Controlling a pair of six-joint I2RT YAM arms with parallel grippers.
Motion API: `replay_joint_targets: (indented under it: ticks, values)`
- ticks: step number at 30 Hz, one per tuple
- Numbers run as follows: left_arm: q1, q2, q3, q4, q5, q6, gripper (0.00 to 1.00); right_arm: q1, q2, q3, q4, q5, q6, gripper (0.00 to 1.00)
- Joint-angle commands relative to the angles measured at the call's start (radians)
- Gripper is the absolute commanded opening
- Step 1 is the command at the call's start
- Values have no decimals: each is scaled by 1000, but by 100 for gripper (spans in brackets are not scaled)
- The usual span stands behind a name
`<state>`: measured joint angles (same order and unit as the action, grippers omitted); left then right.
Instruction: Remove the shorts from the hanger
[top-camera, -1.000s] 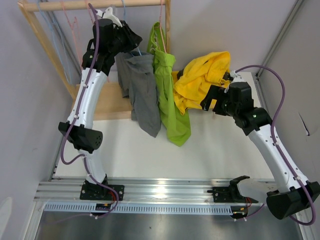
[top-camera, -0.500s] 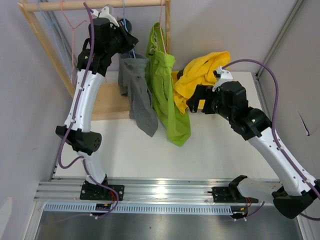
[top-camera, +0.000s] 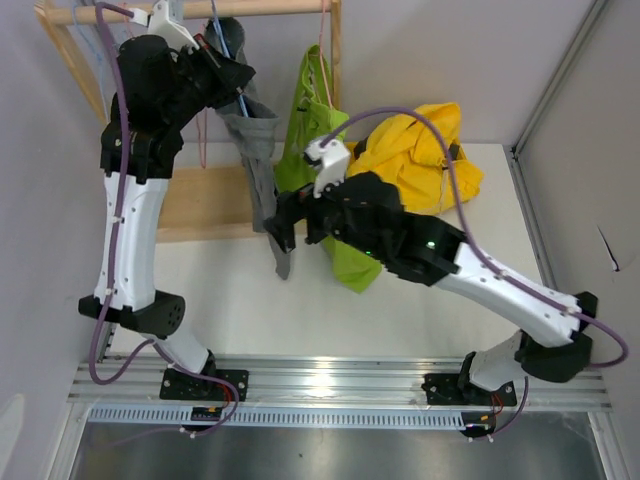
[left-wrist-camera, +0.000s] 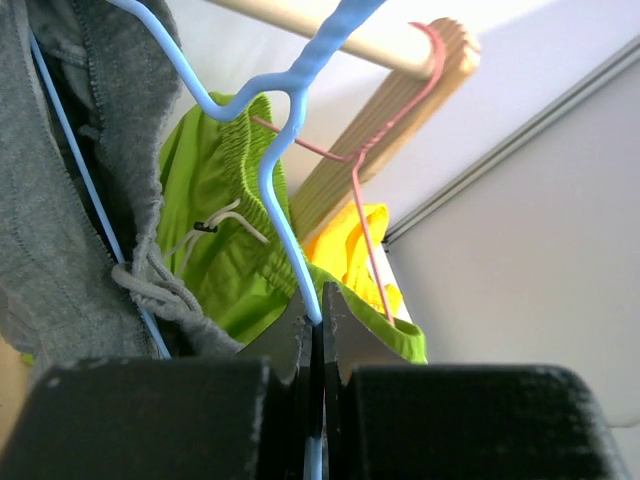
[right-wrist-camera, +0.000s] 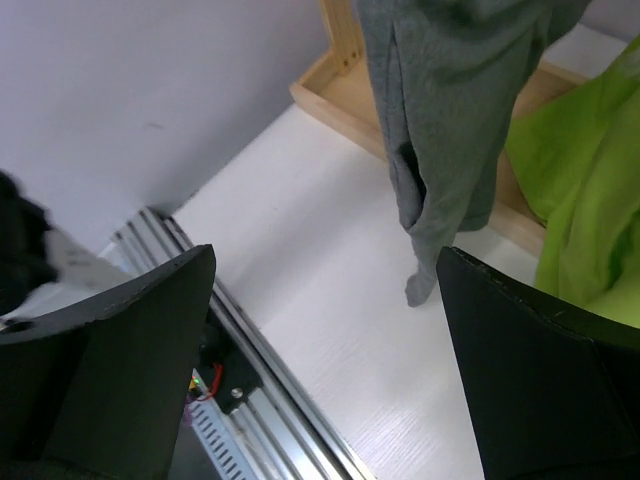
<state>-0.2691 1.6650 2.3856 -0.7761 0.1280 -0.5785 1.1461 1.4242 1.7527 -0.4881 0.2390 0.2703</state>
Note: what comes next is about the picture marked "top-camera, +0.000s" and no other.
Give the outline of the blue hanger of grey shorts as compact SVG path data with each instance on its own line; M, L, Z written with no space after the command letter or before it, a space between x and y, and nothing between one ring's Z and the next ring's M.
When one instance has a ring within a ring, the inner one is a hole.
M212 12L213 12L213 20L212 20L213 29L214 29L215 33L217 34L217 36L219 38L220 46L221 46L221 50L222 50L223 55L226 58L231 59L232 55L231 55L231 52L230 52L230 50L228 48L228 44L227 44L225 36L224 36L224 30L223 30L223 28L221 26L221 23L220 23L220 20L219 20L219 16L218 16L218 13L217 13L216 2L215 2L215 0L211 0L210 3L211 3L211 7L212 7ZM250 117L249 110L247 108L247 104L246 104L245 97L244 97L243 94L240 94L238 96L238 104L239 104L242 116L245 117L245 118L249 118Z

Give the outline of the light grey shorts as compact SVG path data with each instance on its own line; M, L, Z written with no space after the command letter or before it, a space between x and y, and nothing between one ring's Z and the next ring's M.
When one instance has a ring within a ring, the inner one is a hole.
M232 55L231 59L245 64L247 59L244 53L243 26L232 17L223 17L219 20ZM222 52L212 21L206 27L205 38L216 50ZM265 231L263 222L272 217L276 211L278 189L272 156L276 144L275 131L280 119L259 100L253 82L248 83L243 95L249 110L249 118L242 116L238 100L218 108L216 114L224 122L231 141L241 157L252 206L252 229L256 233L263 233Z

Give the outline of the pink hanger of yellow shorts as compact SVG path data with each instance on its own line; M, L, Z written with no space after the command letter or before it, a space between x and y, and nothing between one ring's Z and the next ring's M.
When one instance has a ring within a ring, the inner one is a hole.
M197 142L199 151L199 163L202 169L207 168L208 147L208 114L204 109L196 116Z

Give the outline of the yellow shorts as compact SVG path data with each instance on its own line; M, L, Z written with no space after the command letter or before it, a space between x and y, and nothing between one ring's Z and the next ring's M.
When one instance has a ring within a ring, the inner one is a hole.
M425 104L416 109L433 123L453 149L451 157L460 199L480 193L484 172L469 161L461 148L461 110L456 103ZM436 215L455 206L444 152L433 133L411 116L398 114L381 122L362 142L350 142L349 177L372 171L395 185L405 209Z

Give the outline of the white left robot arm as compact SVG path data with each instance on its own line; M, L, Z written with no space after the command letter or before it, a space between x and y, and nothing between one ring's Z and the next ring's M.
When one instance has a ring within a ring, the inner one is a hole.
M126 41L116 57L119 91L101 134L107 221L94 292L81 315L110 322L154 342L185 369L182 388L197 400L216 390L210 351L181 323L183 297L154 284L161 207L184 141L182 129L203 109L236 101L255 74L217 51L204 35L175 47L155 34Z

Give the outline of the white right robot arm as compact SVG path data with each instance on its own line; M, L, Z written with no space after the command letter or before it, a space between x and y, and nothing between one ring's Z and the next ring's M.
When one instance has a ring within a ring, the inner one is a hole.
M507 340L466 356L456 389L468 403L526 375L566 383L591 362L593 341L576 317L578 297L546 290L506 266L493 272L466 233L439 217L406 211L397 188L373 173L320 194L313 185L285 192L264 227L288 253L296 246L299 221L306 223L309 244L331 237L402 280L456 293L517 326Z

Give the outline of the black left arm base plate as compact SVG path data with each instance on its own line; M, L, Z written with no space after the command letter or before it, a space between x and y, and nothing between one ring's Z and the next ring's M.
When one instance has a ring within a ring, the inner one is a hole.
M249 386L248 370L219 369L214 373L214 376L233 385L238 391L240 402L246 399ZM234 400L233 393L227 386L196 379L174 369L164 371L159 398L162 400L218 402L232 402Z

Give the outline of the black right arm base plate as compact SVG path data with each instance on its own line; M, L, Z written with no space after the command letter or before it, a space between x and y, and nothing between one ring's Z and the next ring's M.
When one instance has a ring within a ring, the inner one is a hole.
M514 384L508 382L495 391L472 384L460 387L455 373L428 373L421 385L427 403L432 406L506 406L515 407L517 397Z

